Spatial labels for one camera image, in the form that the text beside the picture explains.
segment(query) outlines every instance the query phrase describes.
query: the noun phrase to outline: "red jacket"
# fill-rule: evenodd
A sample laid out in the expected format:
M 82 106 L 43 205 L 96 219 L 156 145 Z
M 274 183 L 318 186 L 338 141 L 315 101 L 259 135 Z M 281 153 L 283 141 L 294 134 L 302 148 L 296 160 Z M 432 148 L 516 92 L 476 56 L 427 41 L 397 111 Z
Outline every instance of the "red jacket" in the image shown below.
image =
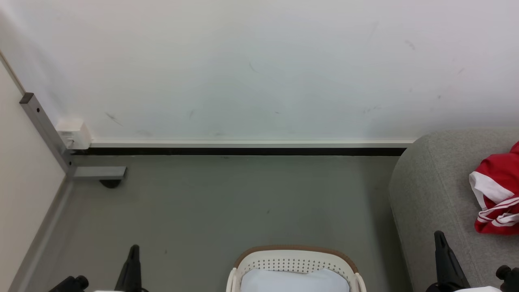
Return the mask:
M 476 231 L 519 234 L 519 142 L 510 153 L 483 160 L 469 181 L 482 209 L 474 224 Z

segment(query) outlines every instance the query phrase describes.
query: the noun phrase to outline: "black knob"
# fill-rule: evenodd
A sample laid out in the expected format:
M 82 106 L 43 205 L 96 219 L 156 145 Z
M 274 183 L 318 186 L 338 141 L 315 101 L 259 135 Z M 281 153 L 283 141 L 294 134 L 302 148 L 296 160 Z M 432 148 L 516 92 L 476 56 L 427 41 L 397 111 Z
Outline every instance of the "black knob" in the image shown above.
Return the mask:
M 87 287 L 88 287 L 88 280 L 85 276 L 81 276 L 79 275 L 77 278 L 76 278 L 76 282 L 79 284 L 79 286 L 81 287 L 81 290 L 85 290 Z
M 499 278 L 500 280 L 503 280 L 507 278 L 508 274 L 510 274 L 510 272 L 512 272 L 512 269 L 510 269 L 509 266 L 507 265 L 504 265 L 504 266 L 500 266 L 497 271 L 496 271 L 496 277 Z

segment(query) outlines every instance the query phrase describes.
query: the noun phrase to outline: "gray sofa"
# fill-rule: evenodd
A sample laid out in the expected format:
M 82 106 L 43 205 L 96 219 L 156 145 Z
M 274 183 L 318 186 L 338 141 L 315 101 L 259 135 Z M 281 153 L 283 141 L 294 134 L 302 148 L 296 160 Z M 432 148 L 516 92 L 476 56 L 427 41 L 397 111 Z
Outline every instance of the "gray sofa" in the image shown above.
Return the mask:
M 517 141 L 519 128 L 436 132 L 418 139 L 399 159 L 390 203 L 415 292 L 436 282 L 436 230 L 445 233 L 472 287 L 499 287 L 497 268 L 519 267 L 519 236 L 475 231 L 481 208 L 469 185 L 469 173 L 481 160 L 509 152 Z

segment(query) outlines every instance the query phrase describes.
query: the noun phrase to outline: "laundry basket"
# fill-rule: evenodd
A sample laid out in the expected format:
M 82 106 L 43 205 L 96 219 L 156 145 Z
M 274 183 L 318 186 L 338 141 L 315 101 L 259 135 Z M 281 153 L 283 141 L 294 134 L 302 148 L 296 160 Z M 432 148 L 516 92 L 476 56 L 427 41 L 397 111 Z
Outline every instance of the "laundry basket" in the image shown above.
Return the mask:
M 332 249 L 302 245 L 259 246 L 245 251 L 234 263 L 225 291 L 240 292 L 243 275 L 253 269 L 300 274 L 328 269 L 346 279 L 351 292 L 366 292 L 364 280 L 357 267 L 345 254 Z

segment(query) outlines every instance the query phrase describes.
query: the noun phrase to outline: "metal bracket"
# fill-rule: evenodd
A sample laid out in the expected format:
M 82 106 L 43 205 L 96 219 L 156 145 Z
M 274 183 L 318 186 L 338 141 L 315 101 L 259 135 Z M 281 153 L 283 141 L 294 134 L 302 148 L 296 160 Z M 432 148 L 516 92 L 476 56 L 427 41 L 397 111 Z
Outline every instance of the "metal bracket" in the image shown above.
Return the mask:
M 20 100 L 22 108 L 38 130 L 59 165 L 71 179 L 122 180 L 126 166 L 78 166 L 72 161 L 71 150 L 61 140 L 49 117 L 33 93 L 27 92 Z

